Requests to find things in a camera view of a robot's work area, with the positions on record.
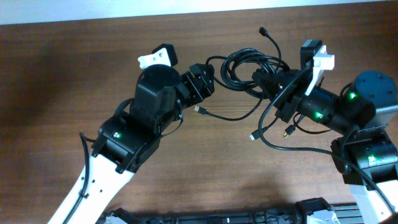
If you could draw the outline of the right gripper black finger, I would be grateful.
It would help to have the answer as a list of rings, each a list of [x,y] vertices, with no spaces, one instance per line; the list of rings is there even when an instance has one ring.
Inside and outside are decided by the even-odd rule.
[[[293,79],[294,74],[290,71],[286,72],[283,70],[279,70],[277,73],[267,72],[265,70],[261,70],[258,68],[253,74],[252,79],[254,81],[273,81],[273,82],[287,82]]]
[[[276,78],[257,77],[256,82],[265,91],[268,99],[273,100],[292,80],[291,77],[281,76]]]

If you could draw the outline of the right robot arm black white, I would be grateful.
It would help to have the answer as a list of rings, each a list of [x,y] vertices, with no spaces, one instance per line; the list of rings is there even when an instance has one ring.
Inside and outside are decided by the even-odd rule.
[[[256,71],[252,78],[288,122],[302,115],[341,134],[328,155],[349,185],[365,223],[397,221],[397,146],[385,128],[397,114],[397,89],[383,73],[369,71],[336,95],[321,87],[321,71]]]

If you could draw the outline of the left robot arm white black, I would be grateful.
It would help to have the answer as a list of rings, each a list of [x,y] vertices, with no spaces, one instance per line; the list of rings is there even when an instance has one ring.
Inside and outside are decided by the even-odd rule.
[[[183,111],[214,92],[212,65],[194,64],[179,74],[151,65],[139,75],[134,98],[123,101],[98,130],[89,151],[81,135],[84,168],[50,223],[95,223],[115,195],[159,148],[165,129]]]

